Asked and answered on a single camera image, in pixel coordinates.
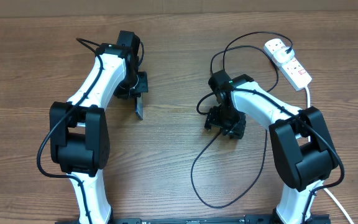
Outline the smartphone with teal screen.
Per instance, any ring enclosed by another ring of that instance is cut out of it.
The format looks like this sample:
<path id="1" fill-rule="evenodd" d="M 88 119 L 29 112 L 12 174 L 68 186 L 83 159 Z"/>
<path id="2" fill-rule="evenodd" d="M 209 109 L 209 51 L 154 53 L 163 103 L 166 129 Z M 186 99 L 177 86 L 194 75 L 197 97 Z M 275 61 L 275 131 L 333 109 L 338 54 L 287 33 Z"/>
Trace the smartphone with teal screen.
<path id="1" fill-rule="evenodd" d="M 140 120 L 143 120 L 143 97 L 142 97 L 142 94 L 140 94 L 140 96 L 135 99 L 135 113 Z"/>

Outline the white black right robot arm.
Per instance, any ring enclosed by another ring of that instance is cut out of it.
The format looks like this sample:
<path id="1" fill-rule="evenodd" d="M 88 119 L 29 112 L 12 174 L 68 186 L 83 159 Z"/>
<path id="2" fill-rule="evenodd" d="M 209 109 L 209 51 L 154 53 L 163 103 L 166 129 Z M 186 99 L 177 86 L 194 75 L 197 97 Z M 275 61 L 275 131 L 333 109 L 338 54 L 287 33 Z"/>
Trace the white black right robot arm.
<path id="1" fill-rule="evenodd" d="M 330 223 L 328 215 L 313 215 L 310 208 L 316 192 L 332 186 L 324 183 L 332 170 L 341 171 L 333 184 L 343 181 L 344 166 L 320 110 L 288 105 L 253 78 L 231 79 L 225 70 L 213 73 L 208 85 L 219 104 L 205 114 L 206 129 L 217 126 L 222 135 L 241 139 L 249 115 L 270 134 L 275 167 L 284 183 L 271 223 Z"/>

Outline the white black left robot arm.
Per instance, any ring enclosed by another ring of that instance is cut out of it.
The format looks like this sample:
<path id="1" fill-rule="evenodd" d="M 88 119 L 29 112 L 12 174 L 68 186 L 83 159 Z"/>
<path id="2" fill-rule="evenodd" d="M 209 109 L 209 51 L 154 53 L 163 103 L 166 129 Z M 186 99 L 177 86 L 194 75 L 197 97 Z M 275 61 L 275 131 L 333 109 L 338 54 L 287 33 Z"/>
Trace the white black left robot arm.
<path id="1" fill-rule="evenodd" d="M 94 65 L 79 90 L 66 102 L 54 102 L 49 111 L 50 131 L 37 153 L 50 143 L 50 155 L 61 174 L 69 179 L 76 195 L 80 216 L 76 223 L 113 223 L 107 200 L 103 169 L 108 163 L 110 141 L 106 109 L 112 97 L 135 101 L 135 113 L 143 117 L 143 95 L 149 90 L 147 74 L 139 67 L 144 44 L 134 32 L 122 30 L 115 44 L 77 40 L 94 53 Z"/>

